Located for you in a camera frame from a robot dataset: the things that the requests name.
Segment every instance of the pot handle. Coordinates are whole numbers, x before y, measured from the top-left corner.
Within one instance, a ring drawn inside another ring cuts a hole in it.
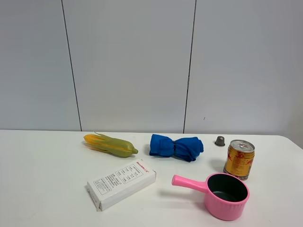
[[[173,176],[171,184],[174,186],[191,188],[203,193],[208,193],[208,187],[206,182],[194,181],[178,175]]]

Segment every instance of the can pull tab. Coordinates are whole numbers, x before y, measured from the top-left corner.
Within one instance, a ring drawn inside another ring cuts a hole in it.
[[[248,146],[247,146],[246,144],[244,144],[244,143],[240,143],[240,144],[239,144],[239,147],[240,147],[240,148],[248,148]]]

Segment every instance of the can lid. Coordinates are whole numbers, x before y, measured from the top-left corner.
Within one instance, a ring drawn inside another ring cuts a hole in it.
[[[232,140],[231,146],[243,152],[252,152],[255,150],[255,146],[245,140]]]

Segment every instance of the panel seam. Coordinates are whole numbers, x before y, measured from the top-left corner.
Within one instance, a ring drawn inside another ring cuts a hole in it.
[[[79,118],[80,130],[82,131],[81,118],[80,118],[80,112],[79,112],[79,104],[78,104],[78,98],[77,98],[77,92],[76,92],[76,84],[75,84],[75,78],[74,78],[74,70],[72,68],[72,62],[71,62],[71,49],[70,49],[70,42],[69,42],[68,34],[67,34],[67,27],[66,27],[66,20],[65,20],[63,0],[61,0],[61,6],[62,6],[63,19],[64,19],[64,27],[65,27],[67,46],[68,46],[68,53],[69,53],[69,56],[70,56],[71,74],[72,74],[72,81],[74,83],[74,91],[75,91],[75,97],[76,97],[76,104],[77,104],[77,110],[78,110],[78,118]]]
[[[192,56],[192,52],[193,52],[193,40],[194,40],[194,31],[195,31],[196,6],[197,6],[197,0],[195,0],[193,30],[192,30],[192,34],[191,34],[190,57],[189,57],[189,69],[188,69],[187,91],[186,91],[186,101],[185,101],[185,113],[184,113],[184,123],[183,123],[183,134],[184,134],[184,131],[185,131],[186,110],[187,110],[187,99],[188,99],[189,78],[190,78],[190,67],[191,67],[191,56]]]

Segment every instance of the toy corn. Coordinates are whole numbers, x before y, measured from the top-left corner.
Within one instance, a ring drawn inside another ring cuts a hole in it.
[[[138,150],[133,144],[116,138],[112,138],[103,134],[89,134],[84,136],[85,141],[93,148],[101,152],[111,153],[120,157],[129,157],[132,154],[138,154]]]

